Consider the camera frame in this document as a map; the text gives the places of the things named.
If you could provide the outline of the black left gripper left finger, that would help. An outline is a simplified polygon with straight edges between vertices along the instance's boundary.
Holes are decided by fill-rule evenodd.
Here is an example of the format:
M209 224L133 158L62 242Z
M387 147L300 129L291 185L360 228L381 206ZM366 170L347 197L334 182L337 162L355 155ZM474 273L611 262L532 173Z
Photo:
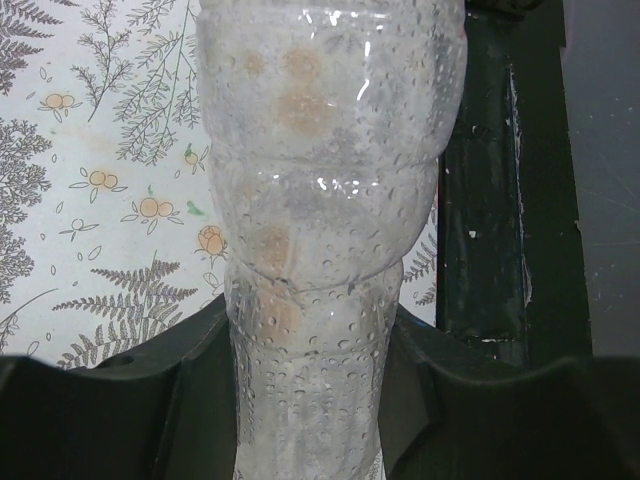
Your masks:
M236 388L225 301L92 369L1 360L5 479L229 479Z

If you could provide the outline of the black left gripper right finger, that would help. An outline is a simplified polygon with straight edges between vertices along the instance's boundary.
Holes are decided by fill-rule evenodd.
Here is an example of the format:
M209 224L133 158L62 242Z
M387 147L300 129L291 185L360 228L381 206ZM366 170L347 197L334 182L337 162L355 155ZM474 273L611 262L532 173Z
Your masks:
M390 479L635 479L639 363L568 357L518 368L400 309L382 453Z

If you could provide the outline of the clear plastic bottle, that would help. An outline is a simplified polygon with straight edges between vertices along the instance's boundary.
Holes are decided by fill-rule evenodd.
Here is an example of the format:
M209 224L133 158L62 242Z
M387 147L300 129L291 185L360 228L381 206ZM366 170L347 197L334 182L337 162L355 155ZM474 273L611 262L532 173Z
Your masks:
M362 479L404 256L467 62L461 1L204 1L242 479Z

